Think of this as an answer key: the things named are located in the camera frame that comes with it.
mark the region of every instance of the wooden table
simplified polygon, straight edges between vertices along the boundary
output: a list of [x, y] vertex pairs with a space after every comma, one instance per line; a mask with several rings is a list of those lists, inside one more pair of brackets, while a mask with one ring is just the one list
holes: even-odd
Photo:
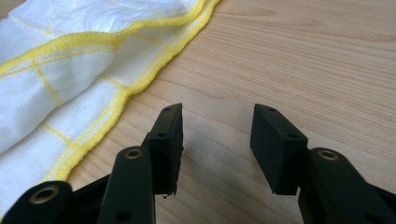
[[[0, 4], [4, 18], [3, 6], [19, 1]], [[280, 110], [309, 147], [343, 153], [368, 182], [396, 193], [396, 2], [221, 1], [70, 183], [108, 174], [117, 152], [139, 145], [160, 110], [179, 102], [178, 191], [157, 198], [157, 223], [302, 223], [297, 197], [273, 195], [250, 151], [256, 103]]]

